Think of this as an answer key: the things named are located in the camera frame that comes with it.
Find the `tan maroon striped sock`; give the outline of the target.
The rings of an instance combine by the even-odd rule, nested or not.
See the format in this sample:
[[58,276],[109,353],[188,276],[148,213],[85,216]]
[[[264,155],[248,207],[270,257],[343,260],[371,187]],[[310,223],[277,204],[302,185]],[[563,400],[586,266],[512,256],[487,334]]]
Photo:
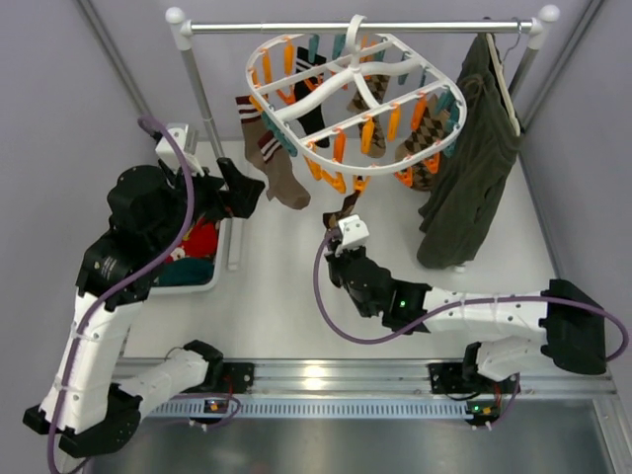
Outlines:
[[259,171],[266,172],[266,162],[259,146],[259,140],[267,132],[261,113],[251,103],[248,96],[235,98],[237,112],[241,123],[246,160]]

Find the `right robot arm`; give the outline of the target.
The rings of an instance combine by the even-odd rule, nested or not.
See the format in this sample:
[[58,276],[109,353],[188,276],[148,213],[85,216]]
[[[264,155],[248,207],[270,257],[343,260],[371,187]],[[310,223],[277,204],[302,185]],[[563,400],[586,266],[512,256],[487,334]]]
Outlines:
[[364,318],[377,317],[392,336],[468,333],[463,351],[466,380],[503,382],[555,366],[578,375],[607,369],[602,308],[573,283],[552,279],[534,293],[468,294],[393,277],[362,246],[346,249],[338,238],[320,244],[331,284],[343,290]]

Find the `white clip hanger frame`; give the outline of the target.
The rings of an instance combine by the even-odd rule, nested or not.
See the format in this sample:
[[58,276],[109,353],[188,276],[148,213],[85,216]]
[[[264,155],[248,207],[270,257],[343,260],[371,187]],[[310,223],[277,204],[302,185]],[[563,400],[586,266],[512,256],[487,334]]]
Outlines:
[[[457,85],[419,53],[391,34],[379,33],[375,41],[360,35],[364,17],[355,15],[346,31],[336,36],[330,58],[315,64],[318,38],[310,36],[307,62],[298,65],[295,35],[265,41],[246,63],[250,101],[262,114],[268,130],[291,156],[302,155],[316,181],[324,181],[338,193],[347,191],[346,178],[363,191],[373,176],[393,175],[402,184],[412,184],[411,167],[424,161],[437,173],[442,152],[453,145],[467,118],[467,106]],[[319,124],[312,131],[296,132],[292,125],[314,112],[332,96],[355,89],[349,118]],[[375,143],[377,124],[386,119],[385,142],[399,134],[405,112],[410,129],[419,126],[427,100],[435,94],[450,110],[448,131],[442,140],[402,161],[366,165],[344,161],[347,137],[359,134],[359,152],[368,155]]]

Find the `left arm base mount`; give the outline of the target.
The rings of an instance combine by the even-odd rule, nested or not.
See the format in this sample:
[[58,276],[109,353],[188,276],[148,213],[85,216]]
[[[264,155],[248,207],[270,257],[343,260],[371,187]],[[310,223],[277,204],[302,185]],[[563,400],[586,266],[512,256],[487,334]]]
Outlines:
[[226,361],[216,388],[220,393],[233,395],[249,393],[255,380],[255,368],[251,362]]

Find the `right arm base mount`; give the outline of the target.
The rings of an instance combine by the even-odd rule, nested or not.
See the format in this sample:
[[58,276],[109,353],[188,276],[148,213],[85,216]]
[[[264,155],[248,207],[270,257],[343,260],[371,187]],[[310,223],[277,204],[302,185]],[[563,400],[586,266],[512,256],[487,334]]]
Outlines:
[[466,395],[472,392],[463,378],[461,362],[434,362],[428,365],[431,391],[435,395]]

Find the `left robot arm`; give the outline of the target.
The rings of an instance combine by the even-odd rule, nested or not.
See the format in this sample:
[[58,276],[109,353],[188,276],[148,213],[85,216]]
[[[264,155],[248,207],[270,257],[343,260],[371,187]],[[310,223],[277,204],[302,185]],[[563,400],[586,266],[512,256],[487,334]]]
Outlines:
[[85,252],[62,362],[44,400],[23,422],[75,459],[114,453],[155,408],[188,390],[220,384],[223,354],[194,340],[128,381],[114,370],[128,330],[170,254],[195,220],[248,218],[265,184],[218,159],[220,176],[165,164],[124,171],[109,191],[109,229]]

